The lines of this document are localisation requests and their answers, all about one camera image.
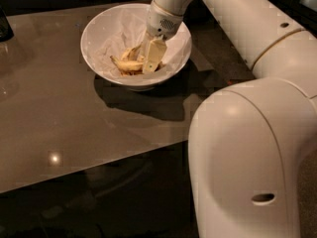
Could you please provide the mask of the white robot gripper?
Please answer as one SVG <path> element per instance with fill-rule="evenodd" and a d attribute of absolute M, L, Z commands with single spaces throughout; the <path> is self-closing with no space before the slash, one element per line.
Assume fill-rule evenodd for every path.
<path fill-rule="evenodd" d="M 164 39 L 169 40 L 176 35 L 182 20 L 182 16 L 169 13 L 152 1 L 146 21 L 147 31 L 139 49 L 139 55 L 145 57 L 143 73 L 151 73 L 158 68 L 167 49 Z"/>

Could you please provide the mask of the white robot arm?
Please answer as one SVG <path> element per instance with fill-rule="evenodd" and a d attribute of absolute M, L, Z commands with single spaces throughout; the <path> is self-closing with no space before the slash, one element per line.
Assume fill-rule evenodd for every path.
<path fill-rule="evenodd" d="M 171 38 L 192 0 L 153 0 L 151 35 Z M 202 0 L 254 80 L 195 112 L 189 170 L 200 238 L 300 238 L 297 177 L 316 149 L 316 39 L 267 0 Z"/>

